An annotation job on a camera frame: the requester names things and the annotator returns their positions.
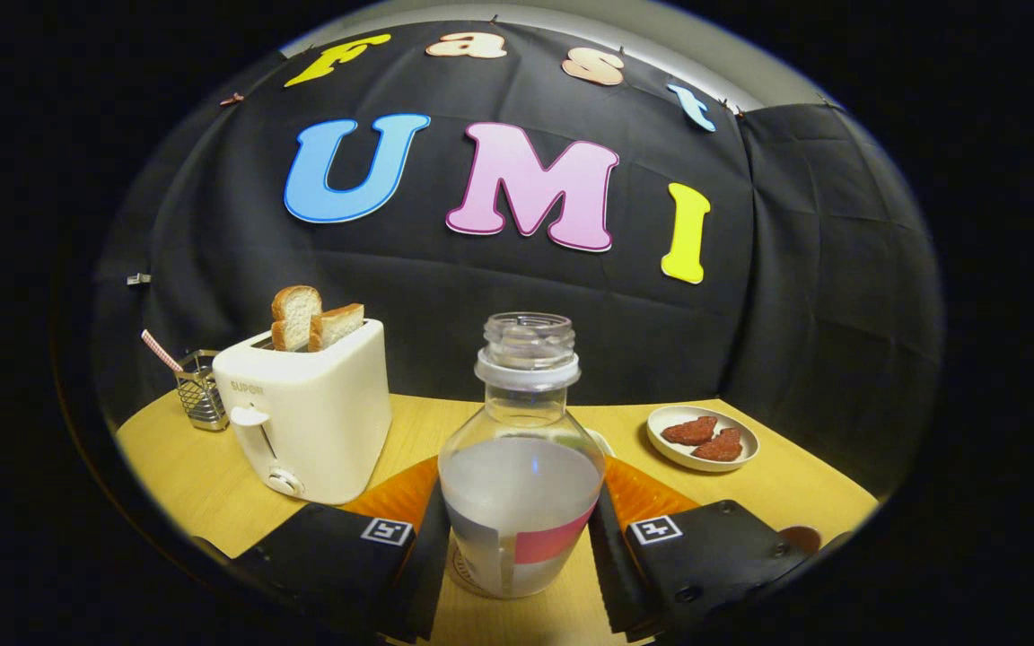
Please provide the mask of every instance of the white plate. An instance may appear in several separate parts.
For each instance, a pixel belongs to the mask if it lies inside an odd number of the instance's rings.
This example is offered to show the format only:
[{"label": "white plate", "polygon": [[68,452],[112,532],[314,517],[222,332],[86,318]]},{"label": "white plate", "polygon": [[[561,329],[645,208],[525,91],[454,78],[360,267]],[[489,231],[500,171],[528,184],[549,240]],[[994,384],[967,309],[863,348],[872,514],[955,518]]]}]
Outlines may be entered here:
[{"label": "white plate", "polygon": [[[685,422],[692,422],[697,418],[705,417],[705,414],[718,419],[718,428],[716,428],[718,433],[722,429],[739,429],[739,447],[741,447],[739,458],[732,462],[693,458],[693,451],[697,450],[695,445],[672,444],[661,437],[661,432],[668,429],[669,426],[683,425]],[[664,408],[657,408],[649,414],[648,426],[649,441],[652,442],[652,445],[665,458],[672,459],[678,465],[688,466],[690,469],[718,472],[739,469],[750,459],[755,458],[760,451],[760,441],[748,426],[730,418],[729,414],[711,408],[701,408],[700,405],[666,405]]]},{"label": "white plate", "polygon": [[616,454],[612,452],[612,447],[609,445],[609,441],[606,438],[604,438],[604,436],[601,433],[596,432],[595,430],[588,428],[587,426],[585,426],[585,430],[588,431],[589,436],[592,437],[592,441],[596,441],[596,444],[601,447],[601,451],[604,451],[604,454],[612,455],[612,457],[614,458],[616,457]]}]

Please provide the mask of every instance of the pink and white straw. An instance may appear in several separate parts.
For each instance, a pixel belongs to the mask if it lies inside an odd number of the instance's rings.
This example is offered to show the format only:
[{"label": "pink and white straw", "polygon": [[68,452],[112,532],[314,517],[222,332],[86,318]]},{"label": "pink and white straw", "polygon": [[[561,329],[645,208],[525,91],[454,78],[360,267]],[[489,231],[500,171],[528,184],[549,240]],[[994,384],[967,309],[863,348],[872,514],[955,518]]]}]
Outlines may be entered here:
[{"label": "pink and white straw", "polygon": [[146,344],[148,344],[148,346],[151,346],[151,349],[154,350],[154,355],[159,356],[162,364],[169,365],[172,371],[185,372],[181,369],[181,365],[179,365],[173,357],[170,357],[164,349],[161,349],[159,343],[157,343],[156,340],[154,340],[154,337],[151,336],[151,331],[143,330],[143,340]]}]

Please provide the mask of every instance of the letter m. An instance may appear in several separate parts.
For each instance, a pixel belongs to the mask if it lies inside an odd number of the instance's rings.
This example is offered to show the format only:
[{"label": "letter m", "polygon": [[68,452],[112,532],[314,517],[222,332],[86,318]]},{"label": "letter m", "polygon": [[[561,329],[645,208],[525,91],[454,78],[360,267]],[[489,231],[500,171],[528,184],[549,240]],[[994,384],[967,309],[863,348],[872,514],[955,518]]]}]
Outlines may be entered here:
[{"label": "letter m", "polygon": [[475,123],[465,133],[477,142],[477,154],[465,198],[446,216],[450,228],[473,236],[499,233],[506,220],[496,202],[504,187],[521,236],[533,236],[561,197],[561,217],[549,225],[551,241],[586,252],[612,246],[604,209],[609,174],[620,160],[616,153],[590,142],[574,142],[546,168],[520,127]]}]

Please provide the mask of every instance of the glass bottle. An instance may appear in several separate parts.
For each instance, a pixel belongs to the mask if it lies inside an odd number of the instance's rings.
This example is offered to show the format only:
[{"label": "glass bottle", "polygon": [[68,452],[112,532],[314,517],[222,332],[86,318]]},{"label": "glass bottle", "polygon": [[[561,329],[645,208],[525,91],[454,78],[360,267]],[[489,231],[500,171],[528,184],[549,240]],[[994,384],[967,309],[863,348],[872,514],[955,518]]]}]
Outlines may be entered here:
[{"label": "glass bottle", "polygon": [[493,596],[548,588],[601,492],[604,454],[566,409],[580,376],[574,336],[554,314],[489,317],[475,368],[485,404],[438,454],[457,547]]}]

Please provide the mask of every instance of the table surface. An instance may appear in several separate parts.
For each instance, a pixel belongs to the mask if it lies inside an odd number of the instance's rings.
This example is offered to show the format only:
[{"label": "table surface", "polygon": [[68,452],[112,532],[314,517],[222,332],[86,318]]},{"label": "table surface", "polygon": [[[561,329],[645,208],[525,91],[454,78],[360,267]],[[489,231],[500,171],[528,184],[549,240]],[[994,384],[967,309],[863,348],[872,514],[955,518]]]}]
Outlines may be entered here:
[{"label": "table surface", "polygon": [[[735,500],[777,530],[810,525],[827,543],[853,530],[877,507],[864,488],[733,405],[719,399],[672,404],[705,405],[744,423],[759,437],[758,457],[726,473],[676,465],[645,436],[649,413],[668,404],[569,409],[583,426],[599,431],[622,461],[697,502]],[[393,425],[369,486],[438,453],[480,406],[392,394]],[[230,557],[253,547],[305,504],[262,483],[233,429],[212,432],[191,426],[173,391],[127,420],[116,438],[132,472],[180,530],[210,541]],[[587,531],[553,585],[534,596],[505,602],[477,596],[447,570],[429,643],[463,643],[466,635],[480,645],[627,643],[624,635],[610,633]]]}]

